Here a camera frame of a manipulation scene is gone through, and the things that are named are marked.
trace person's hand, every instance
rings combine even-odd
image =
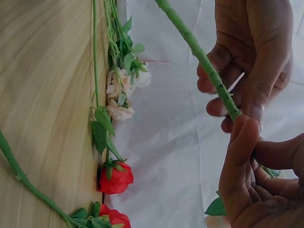
[[[271,169],[293,169],[299,179],[270,179]],[[304,134],[286,142],[259,140],[255,119],[236,119],[219,181],[232,228],[304,227]]]
[[[208,54],[229,88],[244,72],[232,97],[243,114],[258,122],[270,100],[288,84],[293,65],[293,14],[289,0],[216,0],[217,41]],[[198,89],[214,93],[215,88],[202,67],[198,67]],[[212,116],[227,116],[220,99],[207,105]],[[231,133],[227,116],[222,130]]]

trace wooden surface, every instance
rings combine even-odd
[[[98,2],[104,101],[107,42]],[[92,16],[91,0],[0,0],[0,129],[30,181],[66,213],[102,200],[89,124]],[[0,227],[66,227],[17,181],[2,153]]]

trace white cloth backdrop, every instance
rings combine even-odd
[[[214,0],[170,0],[206,52],[215,43]],[[294,9],[294,76],[267,108],[262,136],[283,141],[304,132],[304,13]],[[151,84],[132,96],[135,115],[116,123],[115,143],[128,158],[134,184],[121,195],[106,196],[126,213],[132,228],[203,228],[204,211],[216,198],[229,136],[221,119],[206,113],[212,98],[196,88],[197,61],[176,28],[153,0],[118,0],[122,22],[132,15],[130,32],[143,43]]]

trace flower stem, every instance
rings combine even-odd
[[[23,182],[23,184],[38,198],[40,198],[42,201],[44,201],[47,205],[49,205],[57,214],[59,214],[65,222],[68,224],[73,224],[80,228],[85,228],[86,226],[81,225],[80,223],[74,221],[72,218],[70,218],[59,206],[56,205],[56,203],[51,200],[49,197],[41,193],[28,179],[26,174],[23,172],[21,167],[19,166],[16,158],[14,157],[13,153],[11,152],[11,148],[7,140],[5,139],[2,131],[0,130],[0,148],[8,160],[10,166],[16,173],[16,178]]]
[[[111,51],[111,56],[112,56],[112,60],[113,60],[113,66],[114,66],[114,71],[115,71],[115,75],[116,75],[116,81],[118,83],[121,83],[120,80],[120,76],[119,76],[119,72],[117,70],[117,61],[116,61],[116,43],[114,42],[113,38],[114,38],[114,34],[113,34],[113,28],[112,28],[112,23],[111,23],[111,18],[110,18],[110,13],[109,13],[109,8],[108,5],[110,5],[110,2],[107,2],[108,0],[104,0],[104,10],[105,10],[105,14],[106,14],[106,22],[108,25],[108,39],[110,40],[110,51]]]
[[[132,48],[129,46],[128,42],[125,39],[123,27],[120,24],[120,21],[118,19],[118,13],[117,13],[116,5],[115,5],[115,0],[109,0],[109,2],[110,2],[110,6],[111,6],[111,10],[112,10],[112,14],[113,14],[114,20],[116,21],[116,24],[117,24],[118,32],[120,33],[120,35],[121,35],[121,37],[122,37],[122,39],[124,41],[124,44],[127,47],[128,51],[130,53],[132,53]]]
[[[179,15],[171,8],[167,0],[155,0],[159,6],[171,20],[171,22],[175,25],[177,30],[183,36],[185,41],[191,48],[193,55],[199,60],[200,65],[203,67],[205,72],[209,75],[209,79],[211,83],[215,86],[219,98],[222,99],[225,108],[228,111],[231,119],[235,121],[235,119],[241,114],[241,111],[235,106],[231,95],[223,85],[223,82],[218,74],[218,72],[214,69],[213,65],[210,63],[207,55],[204,53],[203,49],[199,46],[195,36],[193,33],[185,26]]]
[[[98,72],[97,72],[97,1],[93,0],[93,58],[94,58],[94,80],[96,106],[99,107],[99,89],[98,89]]]

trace fingernail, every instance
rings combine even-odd
[[[260,133],[262,132],[262,130],[263,130],[263,123],[261,121],[261,123],[260,123]]]
[[[260,124],[260,132],[263,130],[263,124],[262,124],[262,116],[265,111],[264,105],[253,105],[250,107],[250,111],[248,113],[248,116],[250,118],[256,119]]]

